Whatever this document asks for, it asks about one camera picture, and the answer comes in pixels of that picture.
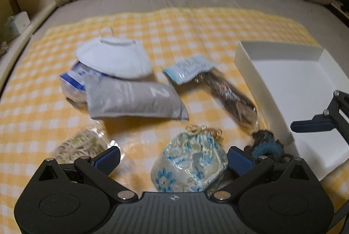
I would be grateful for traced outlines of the light blue wet wipe packet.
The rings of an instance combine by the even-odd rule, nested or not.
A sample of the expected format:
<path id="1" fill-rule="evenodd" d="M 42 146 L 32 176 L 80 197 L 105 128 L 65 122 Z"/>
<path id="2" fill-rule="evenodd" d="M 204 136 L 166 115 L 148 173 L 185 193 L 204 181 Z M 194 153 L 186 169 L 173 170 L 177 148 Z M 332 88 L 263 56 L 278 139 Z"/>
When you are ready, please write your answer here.
<path id="1" fill-rule="evenodd" d="M 200 73 L 211 71 L 217 63 L 202 55 L 195 55 L 163 69 L 163 73 L 176 85 L 189 83 Z"/>

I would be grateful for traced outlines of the small white box on shelf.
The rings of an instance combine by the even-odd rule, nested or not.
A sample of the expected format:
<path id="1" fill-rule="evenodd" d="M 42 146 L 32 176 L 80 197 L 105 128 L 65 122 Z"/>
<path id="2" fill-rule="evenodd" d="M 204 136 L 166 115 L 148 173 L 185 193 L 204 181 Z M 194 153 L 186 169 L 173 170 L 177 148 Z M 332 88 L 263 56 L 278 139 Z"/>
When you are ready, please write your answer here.
<path id="1" fill-rule="evenodd" d="M 31 21 L 26 11 L 10 16 L 1 29 L 1 37 L 4 41 L 10 42 L 21 35 L 30 25 Z"/>

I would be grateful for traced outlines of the white face mask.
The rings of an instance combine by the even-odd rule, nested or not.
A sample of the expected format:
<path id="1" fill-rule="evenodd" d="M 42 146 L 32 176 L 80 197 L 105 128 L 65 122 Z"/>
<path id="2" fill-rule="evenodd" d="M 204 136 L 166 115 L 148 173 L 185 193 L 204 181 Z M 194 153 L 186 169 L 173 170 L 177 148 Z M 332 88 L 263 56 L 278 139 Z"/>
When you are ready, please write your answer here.
<path id="1" fill-rule="evenodd" d="M 153 74 L 153 67 L 141 42 L 115 36 L 87 40 L 75 56 L 85 66 L 105 75 L 137 80 Z"/>

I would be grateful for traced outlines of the dark patterned item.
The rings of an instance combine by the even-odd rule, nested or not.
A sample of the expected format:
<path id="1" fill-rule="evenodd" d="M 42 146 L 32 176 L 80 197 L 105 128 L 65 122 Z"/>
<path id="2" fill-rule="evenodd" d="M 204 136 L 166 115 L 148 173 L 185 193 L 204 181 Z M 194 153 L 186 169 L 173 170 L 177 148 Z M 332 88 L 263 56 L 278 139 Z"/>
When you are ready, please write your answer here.
<path id="1" fill-rule="evenodd" d="M 214 98 L 223 105 L 236 124 L 253 131 L 258 127 L 258 112 L 254 103 L 217 69 L 200 71 L 194 79 L 206 85 Z"/>

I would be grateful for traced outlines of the grey pouch with number 2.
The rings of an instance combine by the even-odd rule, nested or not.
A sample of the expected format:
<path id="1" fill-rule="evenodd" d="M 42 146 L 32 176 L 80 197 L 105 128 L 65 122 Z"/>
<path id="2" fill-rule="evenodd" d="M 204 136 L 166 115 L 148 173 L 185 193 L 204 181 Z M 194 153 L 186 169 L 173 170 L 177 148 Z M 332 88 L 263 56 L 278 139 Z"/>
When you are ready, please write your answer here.
<path id="1" fill-rule="evenodd" d="M 92 119 L 135 116 L 189 120 L 184 103 L 171 85 L 92 75 L 86 75 L 84 81 Z"/>

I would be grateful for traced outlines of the white cardboard box tray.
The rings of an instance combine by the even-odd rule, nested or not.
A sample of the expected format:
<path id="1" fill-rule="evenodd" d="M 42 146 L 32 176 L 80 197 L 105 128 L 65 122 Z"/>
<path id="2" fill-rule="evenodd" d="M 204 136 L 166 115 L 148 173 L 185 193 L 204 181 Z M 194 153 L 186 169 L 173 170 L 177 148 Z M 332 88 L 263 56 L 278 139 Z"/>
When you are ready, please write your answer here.
<path id="1" fill-rule="evenodd" d="M 321 114 L 334 91 L 348 92 L 348 77 L 327 50 L 241 41 L 234 62 L 272 133 L 287 153 L 306 161 L 318 180 L 348 160 L 348 144 L 338 131 L 291 130 L 292 122 Z"/>

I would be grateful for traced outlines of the yellow white checkered blanket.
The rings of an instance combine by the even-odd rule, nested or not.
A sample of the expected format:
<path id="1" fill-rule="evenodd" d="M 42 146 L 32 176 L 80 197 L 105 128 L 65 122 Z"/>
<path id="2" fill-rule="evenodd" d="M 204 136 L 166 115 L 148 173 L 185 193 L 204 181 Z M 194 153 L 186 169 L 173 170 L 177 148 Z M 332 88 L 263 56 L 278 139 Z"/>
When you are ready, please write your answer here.
<path id="1" fill-rule="evenodd" d="M 34 43 L 16 65 L 1 97 L 1 233 L 20 233 L 14 206 L 44 158 L 56 146 L 95 122 L 84 107 L 76 109 L 61 91 L 59 75 L 76 62 L 76 47 L 100 34 L 141 41 L 155 80 L 167 83 L 162 68 L 193 55 L 216 61 L 219 71 L 248 97 L 250 91 L 234 64 L 239 41 L 264 40 L 320 46 L 298 22 L 256 10 L 170 8 L 150 13 L 97 16 L 57 26 Z M 250 137 L 205 88 L 178 91 L 190 124 L 217 127 L 223 145 L 243 148 Z M 141 194 L 155 191 L 150 172 L 171 138 L 188 123 L 151 118 L 104 121 L 126 159 L 113 178 Z"/>

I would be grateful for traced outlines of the blue white tissue pack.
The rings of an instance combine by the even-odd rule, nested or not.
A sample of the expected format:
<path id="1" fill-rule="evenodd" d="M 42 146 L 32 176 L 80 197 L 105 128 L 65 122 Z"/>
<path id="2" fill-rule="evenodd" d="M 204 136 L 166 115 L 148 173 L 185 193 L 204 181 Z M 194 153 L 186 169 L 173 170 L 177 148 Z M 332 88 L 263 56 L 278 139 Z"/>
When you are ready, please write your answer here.
<path id="1" fill-rule="evenodd" d="M 76 106 L 87 104 L 93 88 L 105 78 L 108 78 L 106 74 L 84 65 L 80 61 L 69 71 L 59 76 L 64 96 Z"/>

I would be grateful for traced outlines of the blue brown crochet scrunchie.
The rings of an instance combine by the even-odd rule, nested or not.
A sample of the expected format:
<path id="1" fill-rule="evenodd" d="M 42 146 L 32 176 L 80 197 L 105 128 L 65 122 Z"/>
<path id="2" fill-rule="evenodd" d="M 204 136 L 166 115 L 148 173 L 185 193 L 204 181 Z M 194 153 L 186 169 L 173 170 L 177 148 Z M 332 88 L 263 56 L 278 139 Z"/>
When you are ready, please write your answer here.
<path id="1" fill-rule="evenodd" d="M 266 156 L 274 160 L 275 163 L 286 163 L 293 159 L 291 154 L 284 151 L 284 145 L 278 139 L 275 139 L 274 134 L 269 130 L 253 132 L 251 137 L 253 144 L 246 145 L 244 152 L 252 157 Z"/>

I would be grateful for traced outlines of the bag of rubber bands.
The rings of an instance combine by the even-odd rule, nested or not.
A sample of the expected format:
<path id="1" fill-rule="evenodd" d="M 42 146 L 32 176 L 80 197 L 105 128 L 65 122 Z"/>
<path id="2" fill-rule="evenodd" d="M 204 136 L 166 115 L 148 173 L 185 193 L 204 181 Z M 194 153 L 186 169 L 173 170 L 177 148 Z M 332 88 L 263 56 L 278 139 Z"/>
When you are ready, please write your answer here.
<path id="1" fill-rule="evenodd" d="M 109 138 L 102 125 L 91 125 L 60 143 L 51 156 L 59 164 L 70 164 L 82 156 L 94 158 L 113 146 L 120 147 L 115 140 Z"/>

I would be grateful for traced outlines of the floral satin drawstring pouch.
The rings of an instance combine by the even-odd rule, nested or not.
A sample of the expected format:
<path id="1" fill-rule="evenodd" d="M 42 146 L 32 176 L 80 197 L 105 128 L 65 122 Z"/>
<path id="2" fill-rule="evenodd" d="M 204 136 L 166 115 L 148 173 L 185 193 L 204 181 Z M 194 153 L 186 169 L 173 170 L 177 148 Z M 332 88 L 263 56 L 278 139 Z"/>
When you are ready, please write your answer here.
<path id="1" fill-rule="evenodd" d="M 151 169 L 158 192 L 202 192 L 215 184 L 228 167 L 218 128 L 189 125 L 172 138 Z"/>

